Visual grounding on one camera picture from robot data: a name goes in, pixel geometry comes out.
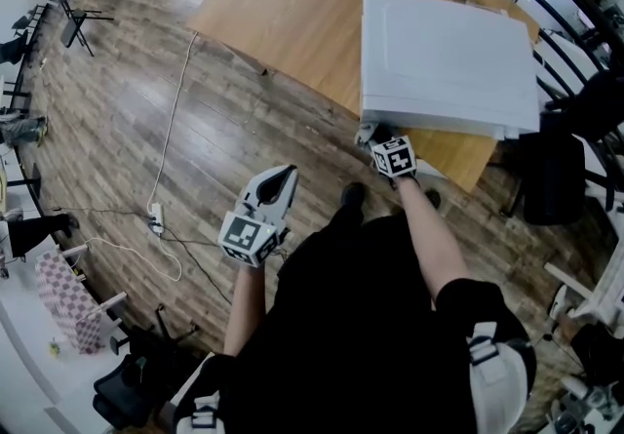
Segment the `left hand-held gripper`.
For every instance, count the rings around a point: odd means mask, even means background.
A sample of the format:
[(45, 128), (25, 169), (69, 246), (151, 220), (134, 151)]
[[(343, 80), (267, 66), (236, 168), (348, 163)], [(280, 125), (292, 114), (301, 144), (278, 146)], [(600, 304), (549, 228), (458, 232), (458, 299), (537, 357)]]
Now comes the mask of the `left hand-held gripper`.
[(273, 167), (253, 177), (242, 193), (245, 201), (223, 220), (217, 242), (224, 253), (251, 267), (262, 267), (289, 232), (285, 216), (297, 183), (295, 165)]

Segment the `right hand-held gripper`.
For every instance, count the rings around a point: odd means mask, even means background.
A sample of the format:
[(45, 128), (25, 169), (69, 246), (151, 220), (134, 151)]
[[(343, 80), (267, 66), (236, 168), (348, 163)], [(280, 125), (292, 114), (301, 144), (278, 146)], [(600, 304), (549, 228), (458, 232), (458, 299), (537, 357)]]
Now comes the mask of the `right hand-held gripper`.
[(387, 178), (414, 178), (417, 163), (410, 139), (399, 136), (386, 126), (361, 123), (355, 135), (355, 144), (367, 146), (377, 171)]

